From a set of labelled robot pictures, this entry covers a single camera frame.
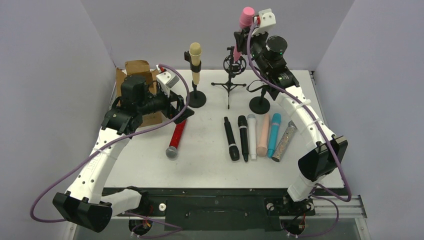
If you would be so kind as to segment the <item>clip mic stand round base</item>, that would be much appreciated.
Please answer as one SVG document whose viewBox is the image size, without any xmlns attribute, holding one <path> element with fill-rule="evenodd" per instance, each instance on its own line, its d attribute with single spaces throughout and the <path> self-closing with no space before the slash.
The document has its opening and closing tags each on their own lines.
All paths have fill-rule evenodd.
<svg viewBox="0 0 424 240">
<path fill-rule="evenodd" d="M 184 60 L 190 63 L 190 69 L 192 71 L 194 70 L 193 73 L 197 74 L 200 72 L 202 63 L 200 62 L 198 66 L 194 66 L 192 63 L 192 57 L 189 51 L 184 52 Z M 192 88 L 193 88 L 193 91 L 189 93 L 190 99 L 189 99 L 188 105 L 192 108 L 201 108 L 202 106 L 205 105 L 207 98 L 202 91 L 197 90 L 197 85 L 194 82 L 194 77 L 192 80 Z"/>
</svg>

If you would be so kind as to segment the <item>red glitter microphone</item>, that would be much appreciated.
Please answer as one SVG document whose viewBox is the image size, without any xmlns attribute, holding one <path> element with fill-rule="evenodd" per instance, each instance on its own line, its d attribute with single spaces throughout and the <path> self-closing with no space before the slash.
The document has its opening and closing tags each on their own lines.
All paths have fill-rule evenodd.
<svg viewBox="0 0 424 240">
<path fill-rule="evenodd" d="M 178 148 L 179 148 L 179 144 L 183 136 L 186 124 L 187 124 L 187 120 L 184 120 L 183 122 L 178 123 L 175 126 L 169 146 L 165 150 L 165 155 L 169 159 L 175 159 L 178 156 Z"/>
</svg>

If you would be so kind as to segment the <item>brown cardboard box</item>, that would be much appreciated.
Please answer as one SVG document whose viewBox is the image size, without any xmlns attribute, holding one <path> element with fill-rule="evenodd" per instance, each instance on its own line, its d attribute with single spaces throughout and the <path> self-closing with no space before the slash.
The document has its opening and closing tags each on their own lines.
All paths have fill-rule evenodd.
<svg viewBox="0 0 424 240">
<path fill-rule="evenodd" d="M 105 126 L 128 135 L 143 124 L 143 116 L 167 110 L 168 97 L 163 92 L 151 92 L 153 83 L 149 69 L 134 73 L 128 70 L 126 77 L 117 82 L 120 95 L 107 114 Z"/>
</svg>

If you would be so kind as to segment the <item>cream white microphone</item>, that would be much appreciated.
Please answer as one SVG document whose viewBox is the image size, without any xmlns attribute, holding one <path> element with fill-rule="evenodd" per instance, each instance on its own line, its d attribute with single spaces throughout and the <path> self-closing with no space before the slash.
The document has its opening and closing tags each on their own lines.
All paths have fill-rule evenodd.
<svg viewBox="0 0 424 240">
<path fill-rule="evenodd" d="M 191 64 L 193 66 L 193 68 L 191 68 L 192 80 L 193 80 L 193 83 L 197 86 L 200 82 L 200 70 L 198 71 L 197 67 L 201 65 L 201 54 L 202 54 L 201 45 L 198 42 L 193 42 L 189 46 L 188 52 L 190 55 Z"/>
</svg>

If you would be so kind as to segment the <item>shock mount stand round base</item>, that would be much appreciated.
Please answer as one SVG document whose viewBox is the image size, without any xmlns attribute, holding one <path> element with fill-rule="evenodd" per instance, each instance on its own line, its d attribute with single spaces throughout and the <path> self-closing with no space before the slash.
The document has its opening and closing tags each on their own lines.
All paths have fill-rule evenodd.
<svg viewBox="0 0 424 240">
<path fill-rule="evenodd" d="M 260 96 L 253 97 L 249 102 L 250 110 L 258 115 L 264 115 L 270 110 L 270 102 L 265 98 L 267 87 L 260 88 Z"/>
</svg>

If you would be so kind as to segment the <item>teal microphone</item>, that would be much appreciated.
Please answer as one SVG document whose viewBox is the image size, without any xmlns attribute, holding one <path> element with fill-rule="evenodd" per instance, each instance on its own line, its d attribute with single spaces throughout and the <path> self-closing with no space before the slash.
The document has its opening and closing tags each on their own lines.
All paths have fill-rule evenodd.
<svg viewBox="0 0 424 240">
<path fill-rule="evenodd" d="M 276 146 L 277 146 L 277 138 L 279 134 L 279 128 L 281 125 L 282 116 L 280 113 L 274 113 L 271 119 L 271 128 L 269 133 L 269 139 L 268 139 L 268 150 L 267 150 L 267 156 L 269 158 L 272 158 L 273 154 L 275 153 Z"/>
</svg>

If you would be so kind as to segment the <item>white microphone grey head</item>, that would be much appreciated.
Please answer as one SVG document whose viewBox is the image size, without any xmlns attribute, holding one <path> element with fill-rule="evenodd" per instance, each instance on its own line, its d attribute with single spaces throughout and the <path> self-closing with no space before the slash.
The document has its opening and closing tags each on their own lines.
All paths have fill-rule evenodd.
<svg viewBox="0 0 424 240">
<path fill-rule="evenodd" d="M 256 135 L 257 119 L 254 114 L 247 116 L 248 138 L 249 138 L 249 153 L 252 161 L 257 159 L 257 135 Z"/>
</svg>

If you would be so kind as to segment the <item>peach pink microphone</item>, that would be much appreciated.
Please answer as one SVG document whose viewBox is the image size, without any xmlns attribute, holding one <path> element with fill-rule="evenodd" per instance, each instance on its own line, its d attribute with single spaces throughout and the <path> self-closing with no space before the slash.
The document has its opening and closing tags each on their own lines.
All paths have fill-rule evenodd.
<svg viewBox="0 0 424 240">
<path fill-rule="evenodd" d="M 263 117 L 261 134 L 256 146 L 256 153 L 259 157 L 265 157 L 268 152 L 268 134 L 270 127 L 270 115 L 266 113 Z"/>
</svg>

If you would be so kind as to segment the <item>silver glitter microphone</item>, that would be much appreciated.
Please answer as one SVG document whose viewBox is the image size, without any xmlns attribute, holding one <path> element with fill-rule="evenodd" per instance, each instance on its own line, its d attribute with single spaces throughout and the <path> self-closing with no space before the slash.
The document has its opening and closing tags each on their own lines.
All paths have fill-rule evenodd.
<svg viewBox="0 0 424 240">
<path fill-rule="evenodd" d="M 285 132 L 283 136 L 281 137 L 278 145 L 275 148 L 275 151 L 271 157 L 271 159 L 275 162 L 280 162 L 283 155 L 287 151 L 295 133 L 297 131 L 297 126 L 295 123 L 290 120 L 287 124 L 287 128 L 285 129 Z"/>
</svg>

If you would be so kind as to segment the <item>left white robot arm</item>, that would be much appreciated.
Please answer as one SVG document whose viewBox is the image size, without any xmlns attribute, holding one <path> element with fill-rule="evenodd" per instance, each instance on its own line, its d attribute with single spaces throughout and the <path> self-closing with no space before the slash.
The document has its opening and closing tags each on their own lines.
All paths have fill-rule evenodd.
<svg viewBox="0 0 424 240">
<path fill-rule="evenodd" d="M 157 93 L 149 91 L 142 75 L 128 75 L 120 86 L 121 95 L 105 114 L 92 156 L 75 181 L 64 193 L 56 193 L 52 203 L 62 217 L 74 224 L 99 233 L 111 218 L 142 206 L 142 191 L 127 187 L 103 196 L 102 192 L 120 153 L 137 133 L 143 117 L 156 112 L 178 124 L 194 114 L 184 98 L 171 88 L 183 77 L 169 71 L 156 75 Z"/>
</svg>

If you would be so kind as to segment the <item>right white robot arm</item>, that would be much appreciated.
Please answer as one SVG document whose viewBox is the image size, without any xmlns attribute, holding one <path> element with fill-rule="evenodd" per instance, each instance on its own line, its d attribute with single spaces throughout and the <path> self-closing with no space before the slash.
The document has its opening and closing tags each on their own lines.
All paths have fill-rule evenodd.
<svg viewBox="0 0 424 240">
<path fill-rule="evenodd" d="M 272 99 L 289 115 L 308 150 L 297 162 L 300 174 L 287 190 L 290 199 L 303 201 L 310 197 L 316 187 L 336 196 L 320 182 L 338 169 L 347 197 L 337 198 L 350 201 L 352 193 L 341 168 L 348 146 L 347 139 L 336 136 L 312 109 L 310 100 L 305 97 L 299 81 L 288 69 L 283 57 L 288 46 L 286 40 L 276 35 L 269 36 L 267 32 L 253 34 L 253 31 L 253 27 L 246 27 L 234 33 L 237 50 L 248 57 L 254 73 L 269 86 Z"/>
</svg>

